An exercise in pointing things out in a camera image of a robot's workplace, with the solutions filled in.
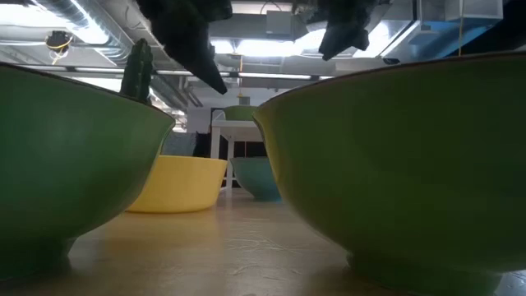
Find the green cactus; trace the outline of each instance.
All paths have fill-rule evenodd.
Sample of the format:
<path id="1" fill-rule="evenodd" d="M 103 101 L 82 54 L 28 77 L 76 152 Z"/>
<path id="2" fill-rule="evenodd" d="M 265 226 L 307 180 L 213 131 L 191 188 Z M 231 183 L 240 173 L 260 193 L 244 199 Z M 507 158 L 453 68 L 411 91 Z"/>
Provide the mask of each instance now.
<path id="1" fill-rule="evenodd" d="M 151 73 L 154 56 L 151 47 L 145 39 L 140 39 L 131 49 L 124 77 L 121 84 L 121 95 L 128 96 L 143 104 L 151 104 L 149 100 Z"/>

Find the bowl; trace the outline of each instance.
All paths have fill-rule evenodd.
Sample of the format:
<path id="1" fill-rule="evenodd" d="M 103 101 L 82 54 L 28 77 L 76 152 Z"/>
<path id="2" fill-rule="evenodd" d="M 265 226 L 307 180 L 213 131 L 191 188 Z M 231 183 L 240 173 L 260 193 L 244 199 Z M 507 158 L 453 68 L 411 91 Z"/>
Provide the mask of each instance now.
<path id="1" fill-rule="evenodd" d="M 233 158 L 230 161 L 239 185 L 250 192 L 256 201 L 281 200 L 268 158 Z"/>
<path id="2" fill-rule="evenodd" d="M 226 160 L 161 155 L 128 211 L 183 213 L 210 208 L 217 202 L 226 167 Z"/>
<path id="3" fill-rule="evenodd" d="M 230 106 L 223 109 L 226 120 L 252 121 L 252 114 L 256 111 L 255 106 Z"/>
<path id="4" fill-rule="evenodd" d="M 0 280 L 65 258 L 141 193 L 173 120 L 79 81 L 0 64 Z"/>
<path id="5" fill-rule="evenodd" d="M 361 72 L 254 118 L 282 197 L 359 275 L 492 295 L 502 273 L 526 269 L 525 68 L 526 53 L 500 53 Z"/>

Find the teal bowl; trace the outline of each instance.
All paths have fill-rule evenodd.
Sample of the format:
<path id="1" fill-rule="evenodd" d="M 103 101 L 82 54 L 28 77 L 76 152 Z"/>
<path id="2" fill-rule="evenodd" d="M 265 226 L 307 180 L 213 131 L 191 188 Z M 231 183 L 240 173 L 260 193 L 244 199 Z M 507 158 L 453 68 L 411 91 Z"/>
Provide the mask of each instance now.
<path id="1" fill-rule="evenodd" d="M 78 81 L 0 63 L 0 280 L 66 258 L 141 193 L 173 120 Z"/>
<path id="2" fill-rule="evenodd" d="M 250 192 L 256 201 L 281 200 L 268 158 L 234 158 L 230 161 L 239 185 Z"/>
<path id="3" fill-rule="evenodd" d="M 224 118 L 226 120 L 238 120 L 238 121 L 252 121 L 252 115 L 256 111 L 255 106 L 230 106 L 223 109 Z"/>
<path id="4" fill-rule="evenodd" d="M 526 269 L 524 69 L 526 53 L 389 67 L 291 90 L 254 119 L 284 200 L 358 275 L 487 296 Z"/>

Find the ceiling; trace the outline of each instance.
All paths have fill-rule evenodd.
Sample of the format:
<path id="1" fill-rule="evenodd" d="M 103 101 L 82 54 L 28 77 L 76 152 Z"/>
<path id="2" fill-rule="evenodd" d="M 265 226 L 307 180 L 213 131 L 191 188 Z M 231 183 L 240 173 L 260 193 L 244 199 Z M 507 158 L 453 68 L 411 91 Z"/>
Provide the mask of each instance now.
<path id="1" fill-rule="evenodd" d="M 254 57 L 219 53 L 215 61 L 222 72 L 250 72 L 269 74 L 302 74 L 312 76 L 341 76 L 348 73 L 360 72 L 378 67 L 388 67 L 397 62 L 415 62 L 433 58 L 443 58 L 458 49 L 460 44 L 467 44 L 472 39 L 483 35 L 502 18 L 502 11 L 489 9 L 484 11 L 485 16 L 466 14 L 464 16 L 464 39 L 459 42 L 459 16 L 446 9 L 458 0 L 422 0 L 422 19 L 430 26 L 429 31 L 422 32 L 420 12 L 415 9 L 416 0 L 392 0 L 391 4 L 380 5 L 371 15 L 371 22 L 367 29 L 370 34 L 371 45 L 366 52 L 348 49 L 338 57 L 324 62 L 316 48 L 321 41 L 323 33 L 315 32 L 303 36 L 299 52 L 293 55 L 285 54 L 283 57 Z M 489 7 L 502 8 L 502 0 L 477 0 L 478 3 L 487 4 Z M 267 12 L 276 12 L 279 9 L 289 11 L 291 1 L 277 2 L 276 5 L 261 1 L 233 1 L 236 14 L 230 20 L 218 21 L 210 25 L 211 40 L 214 42 L 227 42 L 233 48 L 240 49 L 246 39 L 275 39 L 266 33 Z M 118 38 L 139 40 L 144 38 L 152 47 L 155 56 L 154 64 L 158 70 L 184 70 L 170 59 L 162 47 L 148 30 L 148 21 L 138 12 L 137 6 L 131 0 L 98 0 L 104 13 L 114 20 L 121 33 Z M 51 65 L 56 58 L 44 44 L 44 39 L 52 30 L 68 30 L 63 21 L 56 17 L 48 16 L 44 21 L 40 15 L 30 8 L 17 7 L 7 10 L 3 5 L 0 8 L 0 61 L 17 64 Z M 275 50 L 276 44 L 271 45 L 263 52 Z M 100 53 L 101 45 L 74 42 L 67 56 L 54 61 L 57 66 L 76 67 L 116 67 Z M 98 76 L 91 73 L 86 76 Z M 225 78 L 228 86 L 226 95 L 219 95 L 207 85 L 193 77 L 167 76 L 168 83 L 164 90 L 157 90 L 159 97 L 170 104 L 170 98 L 178 98 L 179 103 L 175 109 L 185 110 L 197 107 L 226 107 L 238 103 L 238 95 L 251 97 L 251 104 L 258 105 L 274 95 L 294 87 L 311 83 L 312 79 L 269 79 L 269 78 Z M 199 104 L 193 104 L 188 99 L 187 104 L 181 101 L 184 91 L 191 90 Z"/>

